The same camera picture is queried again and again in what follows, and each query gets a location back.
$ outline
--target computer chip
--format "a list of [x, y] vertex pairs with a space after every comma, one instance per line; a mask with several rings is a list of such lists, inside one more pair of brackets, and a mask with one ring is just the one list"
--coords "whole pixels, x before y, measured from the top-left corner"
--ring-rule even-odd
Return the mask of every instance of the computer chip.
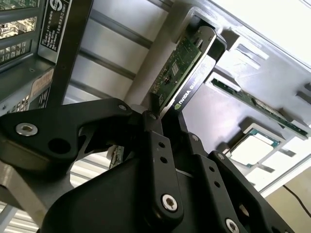
[[161, 110], [186, 79], [201, 53], [200, 49], [186, 37], [177, 45], [150, 89], [152, 93], [160, 96]]

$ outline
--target white wall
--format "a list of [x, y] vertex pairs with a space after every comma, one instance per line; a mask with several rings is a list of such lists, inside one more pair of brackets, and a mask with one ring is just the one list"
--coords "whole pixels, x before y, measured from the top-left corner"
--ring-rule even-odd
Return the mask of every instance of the white wall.
[[[299, 196], [311, 212], [311, 167], [289, 181], [286, 186]], [[284, 187], [269, 195], [266, 200], [295, 233], [311, 232], [311, 218], [303, 210], [297, 199]]]

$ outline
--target black cable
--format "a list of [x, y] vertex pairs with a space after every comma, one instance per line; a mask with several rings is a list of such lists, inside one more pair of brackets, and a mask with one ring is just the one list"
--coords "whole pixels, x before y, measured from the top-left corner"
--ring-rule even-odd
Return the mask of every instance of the black cable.
[[292, 190], [290, 190], [287, 186], [283, 185], [283, 187], [297, 199], [297, 201], [299, 202], [299, 204], [301, 205], [303, 210], [306, 211], [306, 213], [307, 213], [307, 215], [309, 215], [309, 217], [311, 217], [310, 212], [307, 210], [307, 208], [305, 207], [305, 205], [303, 204], [303, 202], [299, 198], [299, 196], [297, 196], [296, 193], [294, 193]]

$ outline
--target white sticker label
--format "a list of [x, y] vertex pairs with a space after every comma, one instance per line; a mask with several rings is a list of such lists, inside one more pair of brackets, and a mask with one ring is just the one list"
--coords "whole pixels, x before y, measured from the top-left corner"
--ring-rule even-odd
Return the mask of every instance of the white sticker label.
[[178, 65], [176, 63], [176, 61], [174, 62], [174, 65], [172, 67], [172, 71], [173, 71], [173, 75], [175, 76], [177, 74], [177, 72], [179, 71], [178, 69]]
[[34, 81], [33, 87], [31, 89], [30, 97], [38, 94], [43, 88], [49, 85], [53, 78], [54, 69], [51, 69], [49, 72], [45, 73], [41, 78]]

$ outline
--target green circuit board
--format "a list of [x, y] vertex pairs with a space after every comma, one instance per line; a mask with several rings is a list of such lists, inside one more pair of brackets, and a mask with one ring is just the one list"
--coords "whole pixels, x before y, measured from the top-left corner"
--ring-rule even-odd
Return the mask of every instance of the green circuit board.
[[244, 92], [244, 91], [236, 91], [232, 89], [231, 87], [225, 85], [221, 81], [214, 79], [211, 81], [211, 83], [223, 90], [224, 92], [228, 93], [230, 96], [242, 101], [243, 103], [247, 104], [248, 106], [254, 108], [255, 110], [265, 114], [270, 119], [276, 121], [279, 125], [282, 127], [286, 127], [289, 130], [293, 131], [294, 133], [304, 137], [305, 139], [308, 138], [309, 134], [308, 132], [304, 131], [303, 129], [295, 126], [294, 124], [290, 123], [286, 118], [277, 110], [273, 109], [269, 105], [263, 103], [262, 101], [258, 100], [257, 98], [251, 96], [250, 94]]
[[161, 110], [171, 100], [200, 55], [200, 49], [186, 37], [177, 45], [150, 89], [159, 96]]
[[0, 10], [37, 7], [38, 0], [0, 0]]

